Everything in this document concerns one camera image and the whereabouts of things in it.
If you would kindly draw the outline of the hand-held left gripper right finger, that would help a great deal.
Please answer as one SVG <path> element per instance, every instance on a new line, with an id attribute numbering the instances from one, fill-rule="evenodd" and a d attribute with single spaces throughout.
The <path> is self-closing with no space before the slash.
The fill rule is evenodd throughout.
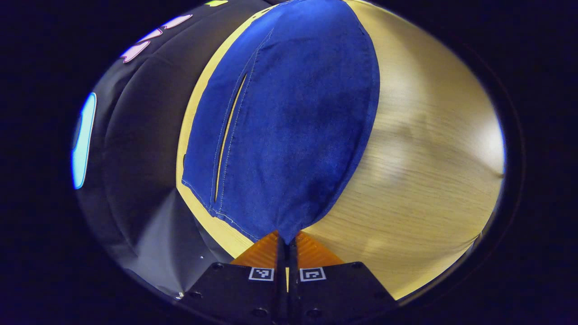
<path id="1" fill-rule="evenodd" d="M 291 325 L 361 325 L 399 304 L 361 261 L 345 263 L 301 231 L 289 245 Z"/>

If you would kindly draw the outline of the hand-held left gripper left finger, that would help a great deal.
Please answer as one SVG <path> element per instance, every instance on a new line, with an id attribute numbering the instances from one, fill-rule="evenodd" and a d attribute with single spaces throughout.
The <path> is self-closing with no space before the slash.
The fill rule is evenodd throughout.
<path id="1" fill-rule="evenodd" d="M 213 325 L 282 325 L 287 317 L 285 243 L 274 231 L 231 263 L 212 263 L 179 306 Z"/>

